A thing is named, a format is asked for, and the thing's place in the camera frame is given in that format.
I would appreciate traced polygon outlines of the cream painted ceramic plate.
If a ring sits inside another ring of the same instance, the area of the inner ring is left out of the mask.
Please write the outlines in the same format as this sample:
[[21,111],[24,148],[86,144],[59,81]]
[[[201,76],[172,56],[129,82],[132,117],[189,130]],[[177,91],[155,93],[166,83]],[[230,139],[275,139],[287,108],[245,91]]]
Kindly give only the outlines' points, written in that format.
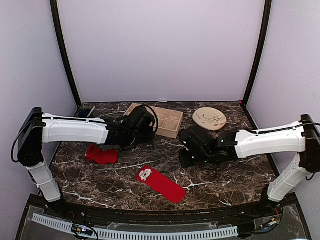
[[208,131],[218,131],[227,123],[226,116],[221,111],[212,107],[197,109],[192,119],[198,126]]

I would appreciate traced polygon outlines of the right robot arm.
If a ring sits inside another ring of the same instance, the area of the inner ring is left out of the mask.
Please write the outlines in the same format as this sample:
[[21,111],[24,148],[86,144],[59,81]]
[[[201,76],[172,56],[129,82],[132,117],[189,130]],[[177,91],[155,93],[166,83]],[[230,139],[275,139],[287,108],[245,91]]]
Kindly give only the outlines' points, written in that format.
[[184,149],[179,151],[183,168],[245,159],[247,157],[280,152],[294,152],[290,165],[264,190],[262,201],[255,205],[255,213],[266,217],[275,203],[295,188],[304,178],[320,171],[320,132],[318,123],[308,114],[288,125],[222,132],[218,138],[199,126],[192,126],[180,134]]

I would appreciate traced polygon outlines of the black front rail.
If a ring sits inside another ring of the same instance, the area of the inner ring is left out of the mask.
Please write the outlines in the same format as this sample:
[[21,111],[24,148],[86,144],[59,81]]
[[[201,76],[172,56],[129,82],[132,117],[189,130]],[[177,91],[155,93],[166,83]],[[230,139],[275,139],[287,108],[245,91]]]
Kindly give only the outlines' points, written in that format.
[[74,220],[89,226],[107,226],[111,223],[124,224],[199,224],[206,222],[218,222],[222,224],[247,225],[264,217],[280,215],[283,219],[290,212],[299,213],[298,199],[294,193],[285,197],[278,211],[272,209],[261,212],[262,205],[252,202],[236,206],[208,208],[200,210],[181,211],[144,211],[144,210],[121,210],[93,207],[66,202],[63,206],[46,207],[43,197],[31,194],[24,208],[27,214],[32,208],[52,217],[60,217],[65,220]]

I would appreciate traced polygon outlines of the right black frame post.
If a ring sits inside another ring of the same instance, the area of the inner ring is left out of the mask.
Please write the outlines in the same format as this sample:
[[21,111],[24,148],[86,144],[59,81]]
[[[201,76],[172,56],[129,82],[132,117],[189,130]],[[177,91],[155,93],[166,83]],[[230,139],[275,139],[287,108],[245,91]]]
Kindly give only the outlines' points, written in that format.
[[268,32],[268,26],[269,26],[269,20],[270,20],[270,15],[271,15],[271,8],[272,8],[272,0],[265,0],[264,1],[264,9],[263,9],[263,15],[262,15],[262,20],[261,20],[261,27],[259,31],[259,37],[258,37],[258,42],[257,42],[257,47],[254,55],[254,60],[251,68],[251,72],[249,75],[248,83],[245,89],[245,93],[242,99],[242,104],[244,106],[248,105],[254,83],[256,80],[256,76],[258,73],[258,69],[260,66],[263,50],[264,50],[264,45],[266,41],[266,36]]

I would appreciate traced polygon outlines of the dark blue cup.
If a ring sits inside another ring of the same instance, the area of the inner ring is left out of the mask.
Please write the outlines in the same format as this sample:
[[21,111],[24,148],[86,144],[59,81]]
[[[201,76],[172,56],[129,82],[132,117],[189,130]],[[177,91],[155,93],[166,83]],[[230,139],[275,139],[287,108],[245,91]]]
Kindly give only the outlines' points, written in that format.
[[89,108],[83,109],[77,115],[79,118],[90,118],[92,116],[92,110]]

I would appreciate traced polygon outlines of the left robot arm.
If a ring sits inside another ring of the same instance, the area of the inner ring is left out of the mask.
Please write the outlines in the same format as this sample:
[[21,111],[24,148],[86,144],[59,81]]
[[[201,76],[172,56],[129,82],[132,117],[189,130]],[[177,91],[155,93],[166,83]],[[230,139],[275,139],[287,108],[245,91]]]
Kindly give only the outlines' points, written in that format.
[[129,115],[119,118],[79,118],[44,113],[40,107],[31,110],[12,148],[17,149],[16,162],[33,178],[51,210],[60,218],[71,213],[63,193],[45,162],[42,145],[53,142],[85,142],[129,149],[154,141],[159,120],[154,110],[139,105]]

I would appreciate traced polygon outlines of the black frame post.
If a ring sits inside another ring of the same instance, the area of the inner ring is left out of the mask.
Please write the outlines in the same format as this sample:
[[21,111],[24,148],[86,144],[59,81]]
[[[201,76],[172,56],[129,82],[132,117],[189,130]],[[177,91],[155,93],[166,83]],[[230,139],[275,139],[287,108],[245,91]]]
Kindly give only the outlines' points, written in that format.
[[69,56],[67,53],[66,43],[64,39],[64,34],[63,34],[62,24],[61,24],[61,19],[59,14],[58,1],[50,0],[49,2],[50,2],[51,15],[53,19],[55,35],[56,35],[62,63],[64,66],[65,74],[66,74],[68,84],[69,84],[73,99],[75,101],[75,104],[79,108],[82,105],[82,101],[76,86],[75,78],[72,72]]
[[262,20],[261,20],[261,27],[259,31],[259,37],[258,37],[258,42],[257,42],[257,47],[254,55],[254,60],[251,68],[251,72],[249,75],[248,83],[245,89],[245,93],[242,99],[242,104],[244,106],[248,105],[254,83],[256,80],[256,76],[258,73],[258,69],[260,66],[263,50],[264,50],[264,45],[266,41],[266,36],[268,32],[268,26],[269,26],[269,20],[270,20],[270,15],[271,15],[271,8],[272,8],[272,0],[265,0],[264,1],[264,9],[263,9],[263,15],[262,15]]

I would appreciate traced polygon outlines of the wooden stick in cup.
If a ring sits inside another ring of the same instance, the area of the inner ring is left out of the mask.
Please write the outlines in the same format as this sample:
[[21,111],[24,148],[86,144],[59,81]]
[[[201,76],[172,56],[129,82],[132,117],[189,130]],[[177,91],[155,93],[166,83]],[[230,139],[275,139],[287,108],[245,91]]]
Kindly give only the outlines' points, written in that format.
[[87,118],[89,118],[91,116],[91,114],[93,113],[95,108],[96,108],[96,106],[93,106],[93,108],[90,110],[89,114],[87,115]]

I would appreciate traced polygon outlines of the left black frame post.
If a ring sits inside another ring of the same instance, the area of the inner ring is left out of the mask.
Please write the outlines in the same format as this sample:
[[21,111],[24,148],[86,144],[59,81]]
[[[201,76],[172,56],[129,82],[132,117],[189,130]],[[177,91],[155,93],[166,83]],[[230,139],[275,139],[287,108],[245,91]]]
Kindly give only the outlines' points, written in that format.
[[62,63],[64,66],[65,74],[66,74],[68,84],[69,84],[73,99],[75,101],[75,104],[79,108],[82,105],[82,101],[76,86],[75,78],[72,72],[69,56],[67,53],[66,43],[64,39],[64,34],[63,34],[62,24],[61,24],[61,19],[59,14],[58,1],[50,0],[49,2],[50,2],[51,15],[53,19],[55,35],[56,35]]

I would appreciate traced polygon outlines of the plain red sock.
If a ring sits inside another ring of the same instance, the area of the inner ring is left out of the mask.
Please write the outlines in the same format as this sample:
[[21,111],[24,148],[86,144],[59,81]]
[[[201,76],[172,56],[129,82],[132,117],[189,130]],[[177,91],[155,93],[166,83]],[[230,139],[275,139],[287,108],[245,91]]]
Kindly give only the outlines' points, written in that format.
[[118,160],[118,153],[114,148],[102,150],[91,144],[84,155],[84,159],[99,165],[115,164]]

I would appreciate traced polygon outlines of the wooden compartment tray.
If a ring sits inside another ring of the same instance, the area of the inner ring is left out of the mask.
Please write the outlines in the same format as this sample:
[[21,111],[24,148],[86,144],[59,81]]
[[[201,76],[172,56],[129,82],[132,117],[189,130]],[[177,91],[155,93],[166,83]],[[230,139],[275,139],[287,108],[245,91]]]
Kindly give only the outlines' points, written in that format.
[[183,112],[150,106],[158,117],[156,135],[176,139],[183,121]]

